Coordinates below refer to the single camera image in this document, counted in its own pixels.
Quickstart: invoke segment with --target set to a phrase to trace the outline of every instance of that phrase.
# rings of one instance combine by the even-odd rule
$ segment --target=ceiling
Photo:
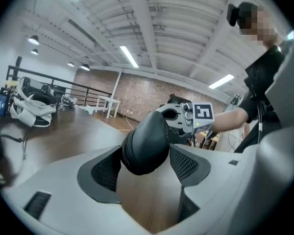
[[[274,8],[268,0],[24,0],[19,15],[26,36],[94,69],[134,69],[119,48],[126,46],[138,74],[183,81],[226,101],[245,94],[245,68],[265,51],[226,21],[228,3],[242,1]],[[286,34],[285,21],[273,17]],[[229,73],[233,80],[208,88]]]

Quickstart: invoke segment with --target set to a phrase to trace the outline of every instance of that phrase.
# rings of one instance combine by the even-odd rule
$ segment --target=mesh grille
[[[115,192],[120,169],[120,158],[115,152],[94,166],[92,176],[98,184]]]
[[[179,181],[193,174],[198,168],[198,163],[196,161],[188,158],[172,147],[170,147],[170,164]]]

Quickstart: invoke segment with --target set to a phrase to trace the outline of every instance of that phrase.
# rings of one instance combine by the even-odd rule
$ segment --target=railing
[[[24,72],[24,73],[32,74],[35,76],[44,77],[46,79],[51,79],[50,83],[47,83],[47,82],[41,82],[41,83],[49,85],[54,90],[55,94],[58,94],[58,95],[68,94],[68,95],[74,96],[77,99],[77,105],[80,105],[80,106],[86,106],[86,105],[96,106],[97,100],[98,100],[98,95],[102,95],[102,96],[106,96],[106,97],[111,96],[111,93],[108,93],[108,92],[104,92],[104,91],[97,90],[97,89],[94,89],[94,88],[91,88],[91,87],[88,87],[85,85],[70,82],[70,81],[67,81],[67,80],[64,80],[61,78],[45,75],[45,74],[31,71],[31,70],[25,70],[25,69],[22,69],[19,67],[11,66],[11,65],[9,65],[9,67],[8,67],[8,71],[6,74],[6,80],[9,80],[9,78],[12,78],[12,80],[17,81],[19,78],[23,77],[23,76],[19,76],[19,72]],[[64,87],[62,85],[55,85],[54,84],[55,81],[70,84],[70,85],[72,85],[72,87],[68,88],[68,87]],[[99,99],[98,106],[106,108],[106,106],[107,106],[106,103],[107,102],[105,100]]]

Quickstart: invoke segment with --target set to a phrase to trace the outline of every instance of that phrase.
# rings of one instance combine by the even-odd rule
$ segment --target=white table
[[[118,108],[119,108],[119,105],[120,105],[120,101],[117,101],[117,100],[115,100],[113,98],[110,98],[110,97],[98,95],[97,105],[96,105],[96,110],[95,110],[96,113],[98,111],[98,106],[99,106],[99,100],[100,99],[103,99],[103,100],[105,100],[105,101],[108,102],[108,114],[107,114],[107,118],[109,118],[109,116],[110,116],[110,111],[111,111],[111,108],[112,108],[113,103],[116,103],[117,104],[117,107],[116,107],[116,110],[115,110],[115,113],[114,113],[114,118],[115,118],[117,116],[117,112],[118,112]]]

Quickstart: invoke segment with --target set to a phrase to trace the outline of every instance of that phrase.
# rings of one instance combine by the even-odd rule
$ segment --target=person's arm
[[[248,120],[248,114],[242,108],[233,111],[222,112],[215,115],[212,131],[223,132],[240,128]]]

